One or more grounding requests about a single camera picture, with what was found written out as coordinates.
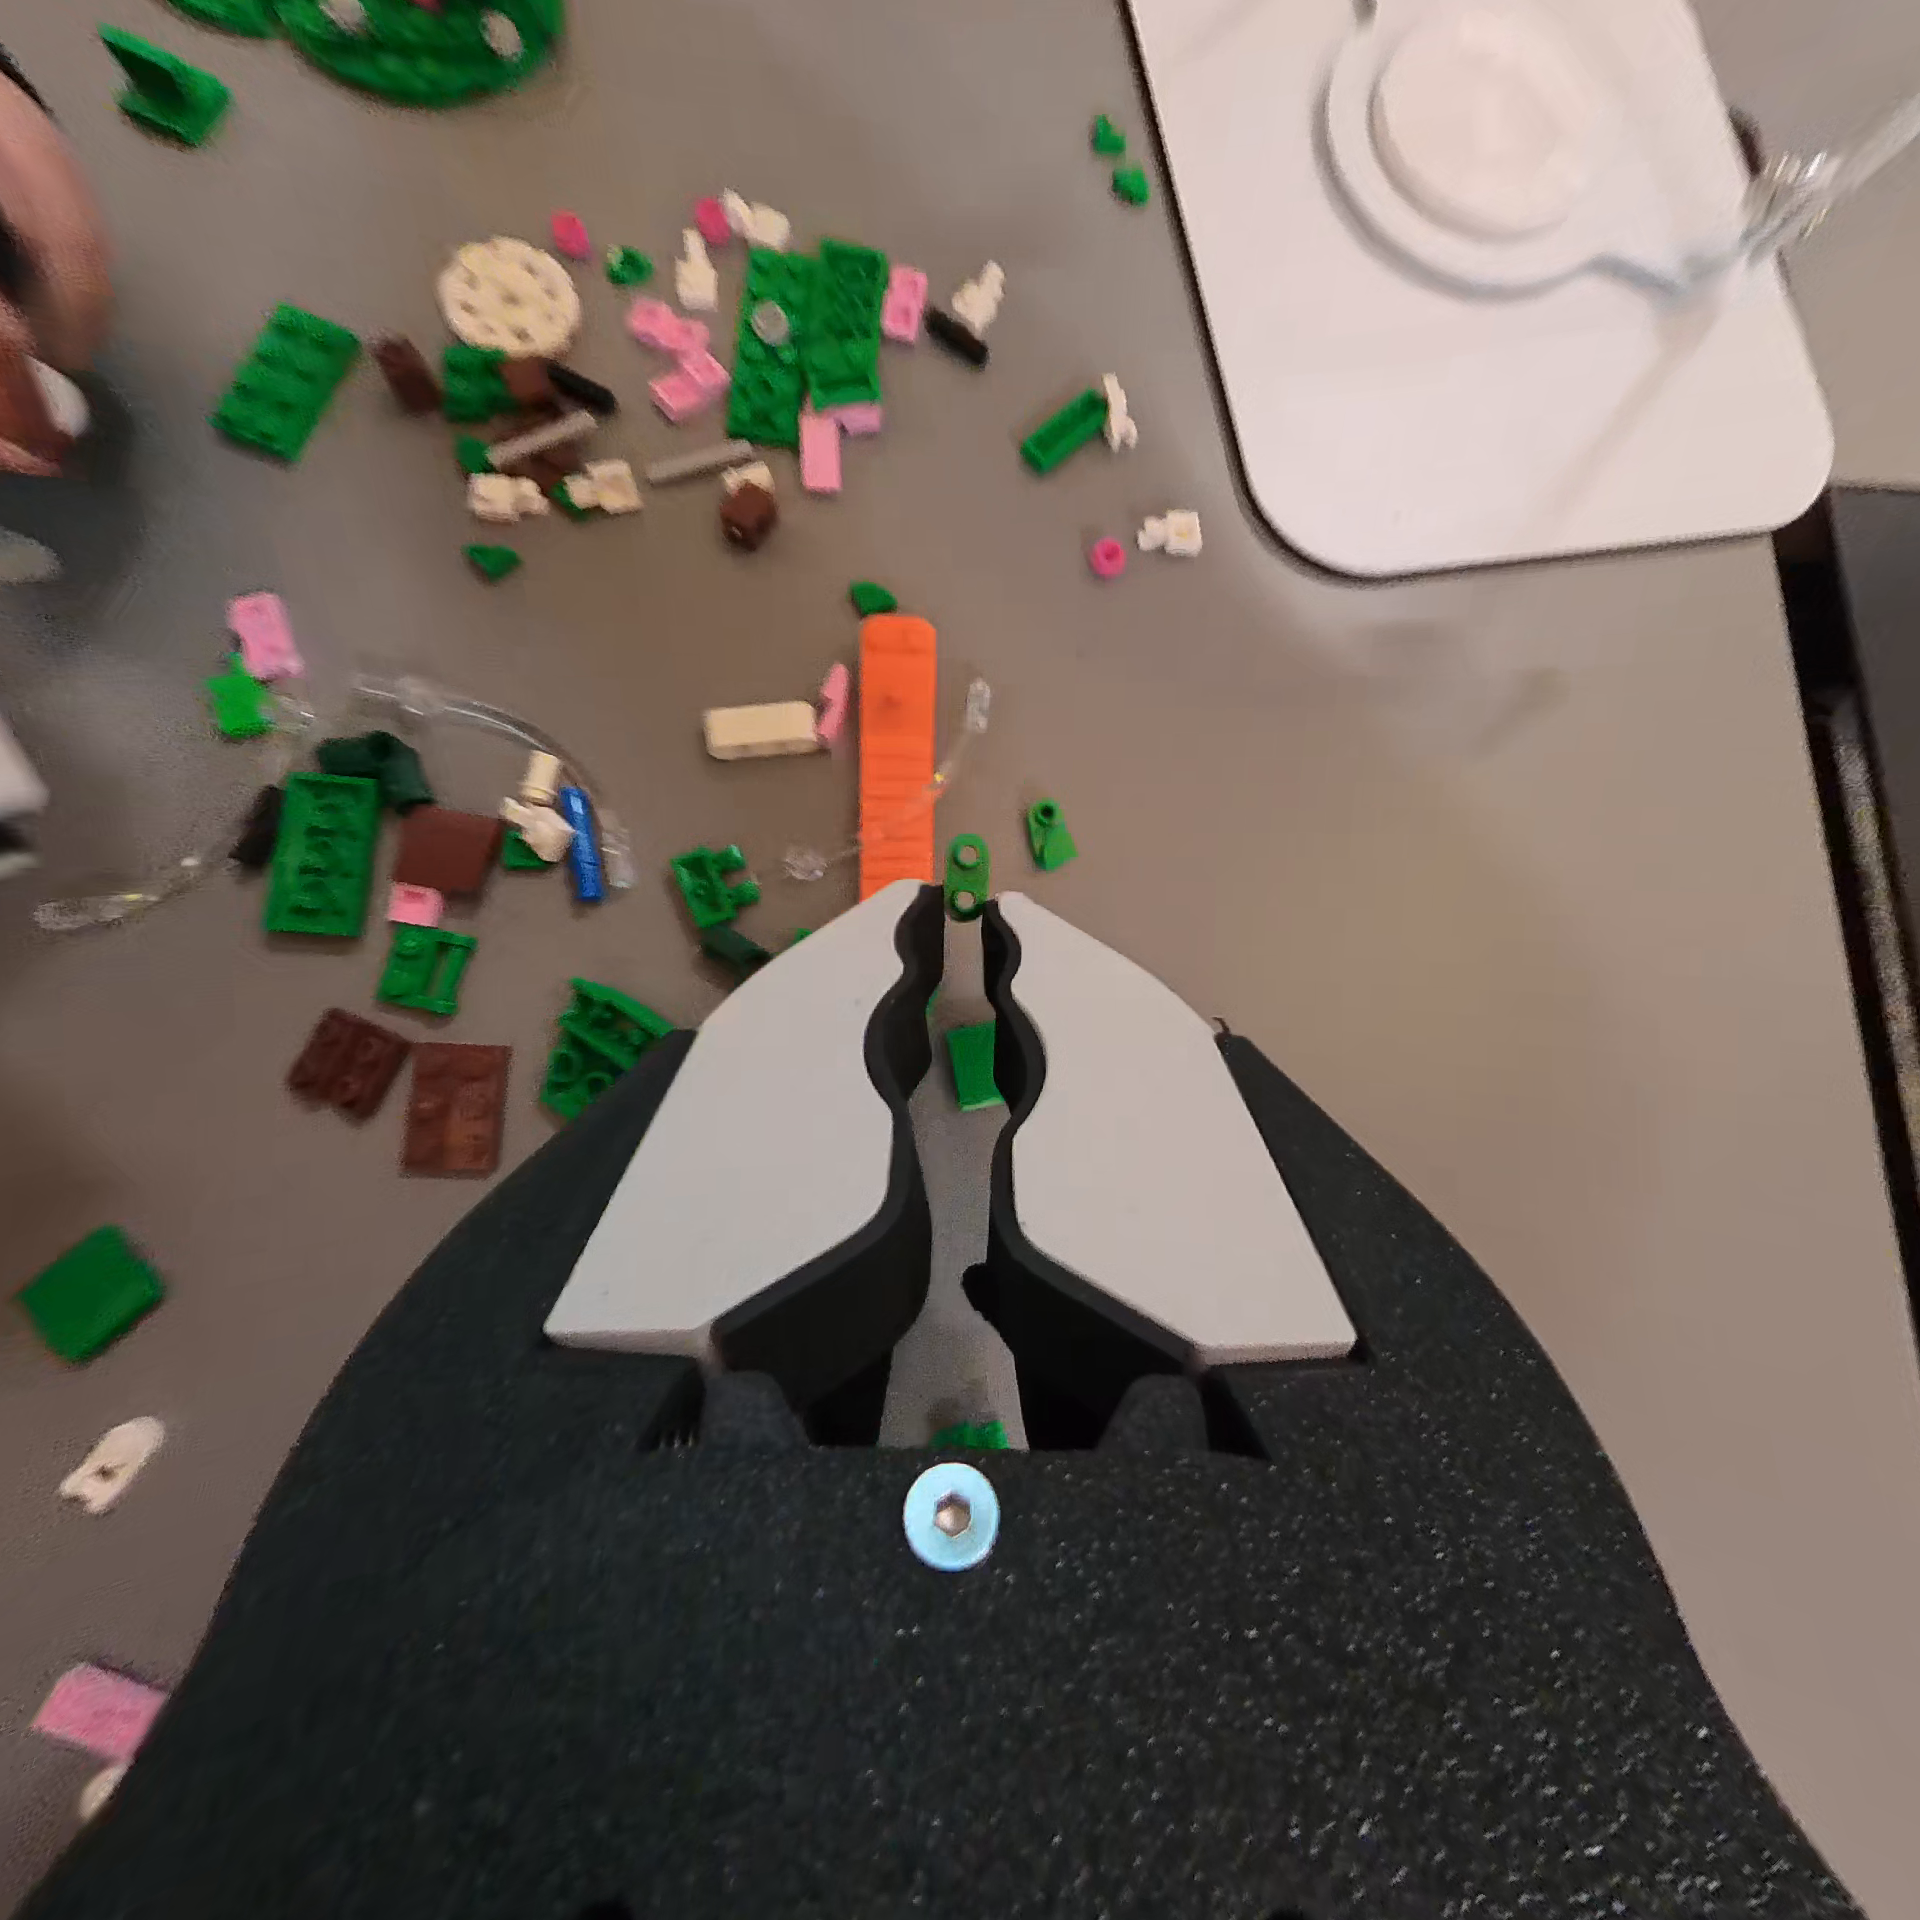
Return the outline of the long green lego plate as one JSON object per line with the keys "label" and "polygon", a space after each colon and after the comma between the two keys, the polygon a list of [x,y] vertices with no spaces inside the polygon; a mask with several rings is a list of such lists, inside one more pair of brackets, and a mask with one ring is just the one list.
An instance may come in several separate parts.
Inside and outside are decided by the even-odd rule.
{"label": "long green lego plate", "polygon": [[756,447],[799,446],[802,346],[818,251],[751,247],[736,311],[727,433]]}
{"label": "long green lego plate", "polygon": [[827,415],[880,399],[880,314],[891,261],[837,235],[821,241],[799,338],[807,406]]}

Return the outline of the white round lego plate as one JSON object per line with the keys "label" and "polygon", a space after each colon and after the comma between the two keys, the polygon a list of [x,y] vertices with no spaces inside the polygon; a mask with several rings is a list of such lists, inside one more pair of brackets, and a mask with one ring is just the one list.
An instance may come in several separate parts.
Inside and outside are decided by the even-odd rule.
{"label": "white round lego plate", "polygon": [[556,358],[582,326],[580,293],[547,251],[509,235],[460,245],[436,274],[448,334],[509,358]]}

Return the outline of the wooden book stand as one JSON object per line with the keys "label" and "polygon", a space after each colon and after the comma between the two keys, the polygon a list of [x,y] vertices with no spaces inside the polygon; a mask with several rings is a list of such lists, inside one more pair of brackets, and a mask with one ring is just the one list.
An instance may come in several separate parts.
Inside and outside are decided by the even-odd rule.
{"label": "wooden book stand", "polygon": [[1915,157],[1915,5],[1122,5],[1239,473],[1404,581],[1786,527],[1788,251]]}

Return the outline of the white lego clip piece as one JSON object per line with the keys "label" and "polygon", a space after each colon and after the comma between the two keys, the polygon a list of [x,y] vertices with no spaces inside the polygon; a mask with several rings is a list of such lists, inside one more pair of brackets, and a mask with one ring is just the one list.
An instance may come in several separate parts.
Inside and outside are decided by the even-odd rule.
{"label": "white lego clip piece", "polygon": [[106,1431],[61,1476],[58,1497],[88,1518],[109,1514],[166,1439],[166,1426],[154,1414],[126,1420]]}

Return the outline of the person's left hand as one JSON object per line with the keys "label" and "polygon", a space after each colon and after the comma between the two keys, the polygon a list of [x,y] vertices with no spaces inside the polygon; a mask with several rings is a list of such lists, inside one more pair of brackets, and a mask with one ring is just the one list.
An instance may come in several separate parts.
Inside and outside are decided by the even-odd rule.
{"label": "person's left hand", "polygon": [[3,469],[58,475],[66,436],[34,369],[88,373],[111,325],[107,230],[70,142],[3,58]]}

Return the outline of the black rectangular desk panel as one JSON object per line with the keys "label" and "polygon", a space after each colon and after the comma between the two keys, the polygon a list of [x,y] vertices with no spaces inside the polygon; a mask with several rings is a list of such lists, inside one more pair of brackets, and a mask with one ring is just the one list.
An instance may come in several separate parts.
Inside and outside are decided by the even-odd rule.
{"label": "black rectangular desk panel", "polygon": [[1827,487],[1773,538],[1887,1182],[1917,1154],[1917,493]]}

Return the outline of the pink lego plate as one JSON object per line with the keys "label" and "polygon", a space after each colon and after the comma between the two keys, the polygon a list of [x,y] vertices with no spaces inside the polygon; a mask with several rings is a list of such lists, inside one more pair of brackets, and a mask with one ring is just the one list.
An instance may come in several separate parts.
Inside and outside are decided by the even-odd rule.
{"label": "pink lego plate", "polygon": [[31,1716],[31,1733],[106,1767],[128,1767],[170,1691],[128,1673],[75,1665],[59,1673]]}

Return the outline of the scattered green and brown bricks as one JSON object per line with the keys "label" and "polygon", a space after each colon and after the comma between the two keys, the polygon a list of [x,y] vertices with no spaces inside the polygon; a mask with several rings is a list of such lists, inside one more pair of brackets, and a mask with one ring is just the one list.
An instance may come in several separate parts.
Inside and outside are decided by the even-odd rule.
{"label": "scattered green and brown bricks", "polygon": [[[544,251],[572,276],[572,268],[582,265],[589,257],[589,233],[568,211],[558,211],[550,229],[556,247]],[[725,247],[792,251],[783,215],[727,191],[718,198],[701,198],[693,211],[693,220],[682,235],[682,257],[674,261],[671,299],[663,297],[664,287],[653,286],[653,263],[643,251],[612,247],[606,258],[608,284],[618,293],[626,291],[630,294],[622,326],[643,353],[659,362],[650,386],[652,404],[674,427],[688,421],[727,427],[733,362],[718,357],[712,350],[720,286],[712,249]],[[924,271],[900,261],[891,261],[891,265],[880,314],[880,369],[885,342],[906,347],[918,338],[936,341],[943,353],[956,353],[972,365],[984,365],[983,330],[991,322],[1002,302],[1002,265],[988,261],[972,278],[963,281],[949,307],[927,299],[927,276]],[[448,335],[439,371],[432,371],[415,346],[399,335],[380,338],[367,353],[405,414],[443,415],[448,426],[461,427],[455,453],[460,454],[466,505],[475,524],[509,533],[542,515],[560,515],[567,524],[619,521],[639,515],[644,487],[674,489],[712,483],[720,489],[712,493],[712,526],[725,538],[727,551],[758,549],[779,524],[778,478],[758,459],[770,447],[756,447],[725,433],[710,446],[686,446],[671,459],[652,462],[643,484],[634,462],[604,447],[594,453],[594,435],[604,438],[608,423],[622,419],[622,414],[618,411],[618,396],[604,382],[594,382],[567,362],[572,347],[556,358],[509,358],[503,353],[475,350]],[[1111,399],[1107,443],[1128,447],[1136,442],[1136,427],[1125,414],[1118,377],[1103,374],[1102,382],[1096,386],[1103,386]],[[880,433],[880,399],[818,415],[810,411],[805,396],[797,462],[807,495],[834,495],[842,489],[844,442]],[[854,581],[847,596],[856,615],[856,635],[862,620],[868,615],[906,615],[882,582]],[[205,682],[207,709],[222,737],[259,739],[266,737],[270,725],[266,694],[288,691],[291,682],[302,678],[304,663],[296,637],[280,599],[272,593],[230,599],[229,635],[236,645],[227,665]],[[847,730],[853,730],[856,746],[856,639],[854,658],[829,660],[829,671],[824,671],[818,692],[797,701],[812,701],[821,716],[824,746],[812,756],[837,751],[834,743],[845,741]],[[965,711],[950,730],[947,758],[936,754],[940,716],[935,716],[932,879],[941,886],[949,846],[936,846],[935,838],[936,807],[943,794],[952,788],[952,771],[970,741],[984,737],[990,707],[990,684],[973,678],[967,685]],[[418,756],[415,737],[395,731],[395,726],[322,737],[296,762],[295,774],[367,778],[380,788],[381,821],[367,926],[373,926],[373,908],[381,906],[380,924],[388,937],[394,937],[395,922],[474,935],[466,924],[446,922],[448,903],[455,903],[463,915],[486,891],[471,901],[451,901],[426,886],[391,883],[399,815],[418,805],[495,813],[504,821],[507,830],[494,874],[568,874],[568,827],[560,815],[558,788],[576,783],[594,807],[608,898],[612,891],[635,884],[639,874],[635,837],[626,831],[618,810],[608,807],[608,783],[594,782],[578,763],[578,754],[572,754],[578,771],[565,774],[548,751],[527,751],[517,746],[514,750],[523,751],[525,765],[511,787],[503,787],[495,807],[486,811],[442,805]],[[280,787],[268,787],[259,791],[251,821],[230,849],[234,866],[270,877],[279,823]],[[797,851],[786,865],[792,883],[813,884],[842,869],[847,869],[856,879],[856,821],[845,838],[847,844],[834,851]],[[660,874],[670,877],[688,929],[699,937],[703,965],[727,971],[732,980],[746,980],[775,958],[739,929],[739,917],[751,911],[762,898],[758,877],[741,846],[674,851],[660,865]],[[275,940],[355,945],[360,937],[355,942]],[[414,1047],[421,1043],[469,1043],[446,1041],[439,1031],[408,1029],[394,1033]]]}

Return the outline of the green open lego frame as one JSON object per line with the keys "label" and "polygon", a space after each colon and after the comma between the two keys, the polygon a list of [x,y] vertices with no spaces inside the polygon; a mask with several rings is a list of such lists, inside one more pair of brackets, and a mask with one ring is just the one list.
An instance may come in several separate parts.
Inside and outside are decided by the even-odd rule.
{"label": "green open lego frame", "polygon": [[460,1012],[466,969],[478,942],[442,926],[395,922],[374,998],[436,1020]]}

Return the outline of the transparent curved plastic piece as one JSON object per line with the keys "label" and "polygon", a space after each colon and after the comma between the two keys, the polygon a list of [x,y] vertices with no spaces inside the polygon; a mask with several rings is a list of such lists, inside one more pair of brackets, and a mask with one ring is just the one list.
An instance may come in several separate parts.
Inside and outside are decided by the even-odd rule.
{"label": "transparent curved plastic piece", "polygon": [[[435,726],[486,731],[527,751],[548,751],[558,758],[565,774],[578,771],[550,731],[509,709],[478,701],[428,678],[380,676],[364,670],[352,678],[347,707],[394,719],[407,737]],[[270,691],[266,694],[266,713],[270,723],[268,731],[256,739],[261,748],[256,791],[283,787],[296,769],[296,762],[322,737],[322,709],[312,707],[300,678],[291,682],[288,691]],[[187,846],[173,859],[162,862],[148,877],[126,879],[92,897],[39,901],[31,910],[34,930],[44,937],[74,937],[122,929],[154,911],[157,906],[180,898],[207,876],[230,870],[230,849],[242,838],[251,811],[251,799],[247,805],[229,799],[223,815],[215,818],[215,827],[203,830],[197,846]]]}

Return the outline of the green curved slope lego piece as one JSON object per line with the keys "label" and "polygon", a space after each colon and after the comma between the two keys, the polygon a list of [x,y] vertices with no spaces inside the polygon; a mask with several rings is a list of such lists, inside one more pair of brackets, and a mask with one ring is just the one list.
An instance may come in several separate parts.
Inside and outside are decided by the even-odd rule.
{"label": "green curved slope lego piece", "polygon": [[122,68],[116,108],[128,122],[190,150],[218,134],[234,103],[223,79],[107,23],[98,42]]}
{"label": "green curved slope lego piece", "polygon": [[39,1343],[61,1363],[88,1363],[164,1300],[164,1279],[116,1225],[103,1225],[13,1295]]}

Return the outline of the brown lego plate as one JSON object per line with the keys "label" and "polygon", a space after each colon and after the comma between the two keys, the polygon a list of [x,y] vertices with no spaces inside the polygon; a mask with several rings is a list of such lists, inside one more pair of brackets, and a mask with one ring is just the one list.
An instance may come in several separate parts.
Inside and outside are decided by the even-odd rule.
{"label": "brown lego plate", "polygon": [[371,1119],[394,1090],[414,1045],[388,1026],[328,1006],[283,1076],[291,1097],[355,1123]]}
{"label": "brown lego plate", "polygon": [[399,1131],[407,1178],[488,1179],[504,1131],[511,1047],[421,1043]]}

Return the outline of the narrow green lego plate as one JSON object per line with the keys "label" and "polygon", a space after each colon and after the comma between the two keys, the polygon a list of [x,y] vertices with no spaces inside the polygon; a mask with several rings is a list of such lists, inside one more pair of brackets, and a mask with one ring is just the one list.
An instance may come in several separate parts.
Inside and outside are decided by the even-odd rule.
{"label": "narrow green lego plate", "polygon": [[1019,442],[1019,459],[1035,475],[1056,473],[1092,442],[1103,442],[1111,399],[1103,386],[1072,396],[1054,414],[1035,423]]}

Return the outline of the orange brick separator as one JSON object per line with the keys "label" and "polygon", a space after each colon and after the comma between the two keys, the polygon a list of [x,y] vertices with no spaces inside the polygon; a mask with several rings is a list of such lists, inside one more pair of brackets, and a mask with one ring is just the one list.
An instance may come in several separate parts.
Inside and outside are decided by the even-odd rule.
{"label": "orange brick separator", "polygon": [[932,883],[936,633],[916,615],[876,613],[856,637],[856,897]]}

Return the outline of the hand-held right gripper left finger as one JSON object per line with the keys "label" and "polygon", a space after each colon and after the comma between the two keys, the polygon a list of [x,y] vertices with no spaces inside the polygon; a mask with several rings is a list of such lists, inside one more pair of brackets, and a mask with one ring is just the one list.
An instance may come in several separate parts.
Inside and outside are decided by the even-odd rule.
{"label": "hand-held right gripper left finger", "polygon": [[768,1375],[813,1443],[880,1439],[930,1285],[909,1103],[943,929],[932,883],[890,883],[706,1018],[544,1319],[548,1342]]}

